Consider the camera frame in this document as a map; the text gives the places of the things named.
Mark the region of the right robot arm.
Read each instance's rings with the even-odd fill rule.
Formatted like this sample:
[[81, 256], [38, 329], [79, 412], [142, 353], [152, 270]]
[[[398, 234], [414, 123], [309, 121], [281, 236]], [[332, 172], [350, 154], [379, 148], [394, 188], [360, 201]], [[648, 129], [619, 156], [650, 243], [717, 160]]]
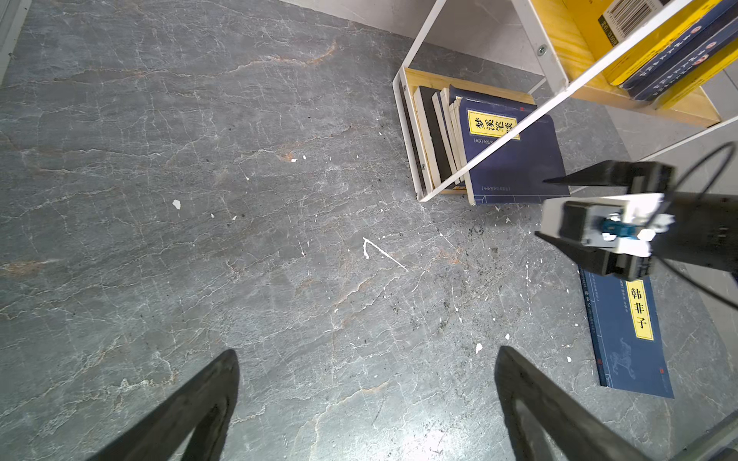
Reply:
[[670, 190], [663, 163], [603, 161], [553, 180], [555, 186], [622, 186], [626, 194], [544, 202], [537, 236], [585, 271], [643, 279], [653, 257], [737, 271], [737, 199]]

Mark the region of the purple portrait book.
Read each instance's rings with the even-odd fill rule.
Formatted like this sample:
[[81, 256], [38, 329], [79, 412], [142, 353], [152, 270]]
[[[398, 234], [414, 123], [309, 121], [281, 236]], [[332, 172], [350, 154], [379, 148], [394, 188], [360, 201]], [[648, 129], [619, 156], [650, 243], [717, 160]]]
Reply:
[[677, 56], [674, 56], [666, 63], [664, 70], [658, 71], [655, 76], [651, 76], [638, 88], [634, 88], [632, 90], [634, 96], [630, 96], [630, 98], [637, 101], [653, 102], [663, 92], [676, 84], [678, 80], [696, 69], [697, 65], [726, 47], [736, 37], [737, 19], [730, 21], [717, 32], [705, 31], [697, 38], [697, 46], [691, 52], [682, 50]]
[[700, 34], [717, 32], [721, 26], [728, 24], [732, 17], [737, 15], [736, 1], [720, 1], [714, 8], [694, 22], [678, 38], [673, 40], [666, 48], [659, 52], [636, 71], [630, 78], [621, 84], [620, 89], [626, 90], [630, 96], [634, 96], [632, 90], [638, 88], [658, 71], [664, 70], [666, 63], [677, 56], [682, 50], [691, 52], [697, 46], [697, 38]]

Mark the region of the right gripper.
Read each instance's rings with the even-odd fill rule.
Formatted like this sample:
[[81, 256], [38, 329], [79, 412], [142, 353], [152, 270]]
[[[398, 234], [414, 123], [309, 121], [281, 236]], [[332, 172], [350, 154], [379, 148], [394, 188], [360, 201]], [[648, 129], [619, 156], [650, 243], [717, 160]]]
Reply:
[[555, 198], [535, 233], [584, 271], [621, 280], [649, 275], [652, 242], [674, 218], [660, 209], [675, 169], [663, 163], [603, 161], [561, 178], [560, 186], [620, 186], [624, 195]]

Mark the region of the navy book yellow label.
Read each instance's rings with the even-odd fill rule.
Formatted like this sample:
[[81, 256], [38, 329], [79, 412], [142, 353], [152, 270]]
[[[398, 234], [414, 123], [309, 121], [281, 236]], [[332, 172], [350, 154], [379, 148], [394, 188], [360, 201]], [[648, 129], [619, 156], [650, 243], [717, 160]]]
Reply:
[[434, 96], [432, 96], [432, 103], [434, 104], [436, 119], [437, 119], [437, 123], [439, 126], [446, 157], [447, 157], [447, 163], [449, 164], [450, 176], [453, 176], [453, 174], [457, 173], [457, 165], [455, 165], [455, 156], [454, 156], [451, 140], [449, 138], [449, 134], [447, 130], [447, 125], [446, 125], [445, 116], [444, 116], [444, 112], [443, 112], [442, 105], [441, 105], [441, 97], [440, 97], [439, 91], [437, 91], [434, 94]]

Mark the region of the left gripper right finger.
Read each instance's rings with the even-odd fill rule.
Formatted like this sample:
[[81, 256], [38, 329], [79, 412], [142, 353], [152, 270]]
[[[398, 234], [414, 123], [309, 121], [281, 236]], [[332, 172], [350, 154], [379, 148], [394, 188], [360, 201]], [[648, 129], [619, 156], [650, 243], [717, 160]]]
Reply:
[[513, 347], [499, 349], [494, 376], [516, 459], [552, 460], [548, 439], [552, 439], [569, 460], [647, 458]]

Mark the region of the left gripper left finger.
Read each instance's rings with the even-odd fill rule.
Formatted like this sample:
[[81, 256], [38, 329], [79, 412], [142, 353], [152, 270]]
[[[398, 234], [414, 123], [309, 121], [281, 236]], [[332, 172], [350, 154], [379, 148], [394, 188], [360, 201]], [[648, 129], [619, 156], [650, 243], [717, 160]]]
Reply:
[[236, 351], [213, 359], [151, 413], [92, 460], [168, 460], [183, 442], [184, 460], [218, 460], [238, 403]]

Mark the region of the yellow cartoon book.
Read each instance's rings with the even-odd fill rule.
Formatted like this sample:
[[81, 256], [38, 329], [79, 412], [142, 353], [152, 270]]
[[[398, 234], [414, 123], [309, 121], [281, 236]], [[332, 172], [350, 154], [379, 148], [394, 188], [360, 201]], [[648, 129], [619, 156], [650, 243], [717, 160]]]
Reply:
[[653, 103], [653, 108], [672, 109], [676, 103], [684, 99], [699, 86], [708, 82], [726, 67], [737, 60], [737, 40], [732, 40], [726, 47], [716, 52], [696, 66], [695, 70], [682, 77], [674, 86], [671, 86]]

